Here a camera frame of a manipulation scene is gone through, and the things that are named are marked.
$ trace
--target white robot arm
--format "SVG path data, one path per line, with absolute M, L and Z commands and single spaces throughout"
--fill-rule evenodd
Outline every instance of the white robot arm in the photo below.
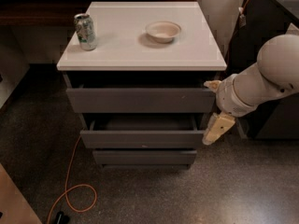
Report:
M 203 143 L 210 145 L 234 124 L 236 117 L 254 111 L 258 105 L 299 92 L 299 35 L 279 35 L 260 49 L 257 63 L 223 81 L 205 82 L 216 92 L 221 110 L 207 125 Z

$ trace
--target ceramic bowl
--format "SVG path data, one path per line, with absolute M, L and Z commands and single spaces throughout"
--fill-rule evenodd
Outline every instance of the ceramic bowl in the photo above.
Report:
M 171 21 L 157 21 L 146 26 L 147 34 L 159 43 L 172 42 L 180 31 L 180 26 Z

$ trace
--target drawer cabinet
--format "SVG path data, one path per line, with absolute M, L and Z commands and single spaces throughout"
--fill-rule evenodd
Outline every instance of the drawer cabinet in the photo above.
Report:
M 92 2 L 87 13 L 98 46 L 73 35 L 57 64 L 85 147 L 102 168 L 189 168 L 216 111 L 204 83 L 226 69 L 198 3 Z M 181 27 L 170 43 L 146 34 L 159 18 Z
M 186 169 L 202 145 L 216 72 L 64 72 L 80 135 L 102 168 Z

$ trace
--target soda can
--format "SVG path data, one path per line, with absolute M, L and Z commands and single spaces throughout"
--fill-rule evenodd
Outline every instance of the soda can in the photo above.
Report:
M 97 40 L 90 15 L 86 13 L 77 14 L 74 17 L 74 24 L 81 48 L 85 50 L 95 49 Z

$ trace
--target dark speckled floor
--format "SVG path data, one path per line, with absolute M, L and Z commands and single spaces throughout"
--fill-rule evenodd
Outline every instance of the dark speckled floor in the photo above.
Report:
M 43 223 L 64 190 L 81 129 L 64 90 L 59 73 L 32 69 L 0 115 L 0 162 Z M 188 171 L 101 171 L 80 142 L 70 185 L 93 185 L 96 206 L 76 214 L 62 200 L 55 213 L 79 224 L 299 223 L 299 141 L 241 140 L 233 132 L 198 152 Z M 85 207 L 93 196 L 78 189 L 70 199 Z

